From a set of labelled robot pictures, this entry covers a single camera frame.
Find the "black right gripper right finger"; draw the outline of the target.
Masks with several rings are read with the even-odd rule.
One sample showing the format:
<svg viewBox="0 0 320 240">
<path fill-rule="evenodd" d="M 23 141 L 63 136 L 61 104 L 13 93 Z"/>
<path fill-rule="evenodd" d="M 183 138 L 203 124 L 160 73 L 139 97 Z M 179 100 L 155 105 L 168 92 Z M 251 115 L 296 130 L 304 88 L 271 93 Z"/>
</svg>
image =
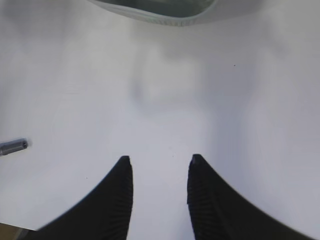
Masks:
<svg viewBox="0 0 320 240">
<path fill-rule="evenodd" d="M 188 167 L 187 205 L 196 240 L 310 240 L 232 188 L 201 154 Z"/>
</svg>

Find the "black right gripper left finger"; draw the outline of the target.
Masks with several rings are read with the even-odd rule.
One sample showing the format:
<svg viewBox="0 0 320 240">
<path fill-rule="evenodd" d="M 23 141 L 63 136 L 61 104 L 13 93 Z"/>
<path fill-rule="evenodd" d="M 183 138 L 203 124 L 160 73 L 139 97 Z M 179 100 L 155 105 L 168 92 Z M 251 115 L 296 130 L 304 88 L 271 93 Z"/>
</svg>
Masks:
<svg viewBox="0 0 320 240">
<path fill-rule="evenodd" d="M 133 208 L 133 169 L 122 156 L 80 202 L 26 240 L 125 240 Z"/>
</svg>

